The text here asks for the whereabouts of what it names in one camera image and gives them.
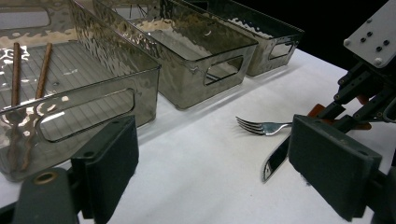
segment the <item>white tabletop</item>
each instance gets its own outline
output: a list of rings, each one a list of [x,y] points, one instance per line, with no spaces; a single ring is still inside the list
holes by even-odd
[[[291,121],[317,103],[332,102],[337,80],[346,73],[297,49],[288,65],[246,77],[241,85],[188,110],[176,110],[159,95],[157,118],[137,129],[139,163],[109,223],[349,223],[306,185],[289,161],[262,183],[265,159],[290,129],[257,136],[235,120]],[[360,106],[354,100],[346,113]],[[387,174],[395,130],[395,125],[374,123],[370,131],[348,134],[383,155],[380,170]],[[18,199],[20,185],[0,176],[0,206]],[[352,223],[370,223],[372,215],[367,207],[364,217]]]

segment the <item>knife handle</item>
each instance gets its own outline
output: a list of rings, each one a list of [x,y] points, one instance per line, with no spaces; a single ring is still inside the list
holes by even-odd
[[[315,105],[312,109],[311,109],[311,111],[309,111],[309,113],[308,113],[308,117],[311,117],[311,118],[314,118],[316,115],[318,115],[323,109],[324,109],[325,107],[324,107],[324,105],[321,105],[321,104],[317,104],[317,105]],[[328,124],[330,124],[330,125],[333,125],[336,121],[337,121],[337,119],[323,119],[322,121],[324,121],[324,122],[326,122],[326,123],[328,123]],[[362,123],[362,124],[357,124],[354,128],[353,128],[353,130],[370,130],[372,128],[372,125],[369,123],[369,122],[366,122],[366,123]]]

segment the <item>gray translucent bin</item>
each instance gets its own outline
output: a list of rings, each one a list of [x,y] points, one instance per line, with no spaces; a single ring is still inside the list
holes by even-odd
[[[289,63],[304,31],[232,0],[177,0],[259,42],[247,70],[255,77]]]
[[[1,0],[0,17],[0,170],[8,180],[68,160],[114,119],[155,119],[161,66],[88,10],[74,1]],[[12,104],[16,42],[20,100]],[[36,98],[48,43],[45,94]]]
[[[171,0],[93,0],[93,8],[162,65],[158,90],[180,110],[241,84],[257,46]]]

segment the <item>wooden chopstick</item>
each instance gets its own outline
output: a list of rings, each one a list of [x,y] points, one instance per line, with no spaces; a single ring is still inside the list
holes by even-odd
[[[39,99],[44,96],[44,89],[46,86],[47,73],[48,73],[49,64],[50,64],[51,50],[52,50],[52,44],[48,43],[47,48],[46,48],[46,54],[44,56],[44,61],[41,66],[41,73],[40,73],[40,78],[38,79],[37,90],[35,91],[36,99]]]
[[[12,74],[12,93],[11,106],[20,103],[20,85],[21,85],[21,46],[19,43],[14,43],[14,61]]]
[[[45,85],[46,85],[47,73],[48,73],[49,64],[50,64],[51,50],[52,50],[52,44],[48,43],[47,47],[46,47],[44,61],[41,66],[40,78],[38,79],[38,83],[37,83],[37,90],[35,91],[36,99],[42,98],[44,96],[44,89],[45,89]],[[28,127],[28,129],[30,131],[30,135],[28,136],[27,140],[25,141],[26,151],[23,156],[23,164],[21,166],[21,171],[26,170],[30,163],[30,157],[31,157],[30,151],[33,148],[32,140],[35,136],[35,125],[33,123],[33,120],[35,120],[37,117],[36,108],[34,109],[34,114],[32,114],[30,116],[32,116],[31,120],[28,121],[28,123],[26,124],[26,127]]]

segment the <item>fork tines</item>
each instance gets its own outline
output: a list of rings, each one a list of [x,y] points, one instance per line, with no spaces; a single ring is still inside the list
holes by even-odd
[[[262,129],[261,123],[247,121],[238,117],[236,117],[236,121],[238,122],[239,126],[241,126],[248,132],[255,133],[257,135],[266,135],[266,133]]]

